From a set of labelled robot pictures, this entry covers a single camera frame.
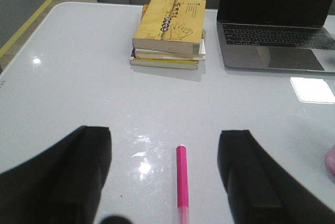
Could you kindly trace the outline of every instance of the book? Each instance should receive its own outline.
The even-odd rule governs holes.
[[[206,59],[205,42],[202,40],[198,55],[170,53],[156,50],[135,49],[136,58],[151,58],[151,59],[176,59],[176,60],[195,60],[201,61]]]
[[[199,64],[199,61],[193,60],[136,58],[135,50],[132,51],[129,62],[132,65],[189,70],[197,70]]]
[[[151,0],[132,39],[133,47],[199,54],[205,0]]]

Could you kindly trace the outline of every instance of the silver laptop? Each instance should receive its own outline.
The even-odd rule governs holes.
[[[323,28],[332,0],[220,0],[217,30],[226,68],[335,73],[335,41]]]

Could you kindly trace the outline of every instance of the white table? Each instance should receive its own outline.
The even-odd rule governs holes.
[[[80,125],[111,130],[113,160],[95,223],[176,223],[175,148],[188,148],[190,219],[232,223],[217,167],[222,130],[249,129],[291,175],[335,211],[323,159],[335,144],[334,104],[301,102],[291,77],[226,71],[216,10],[205,18],[207,60],[199,70],[131,66],[141,6],[55,7],[0,75],[0,172]],[[326,27],[335,35],[335,18]]]

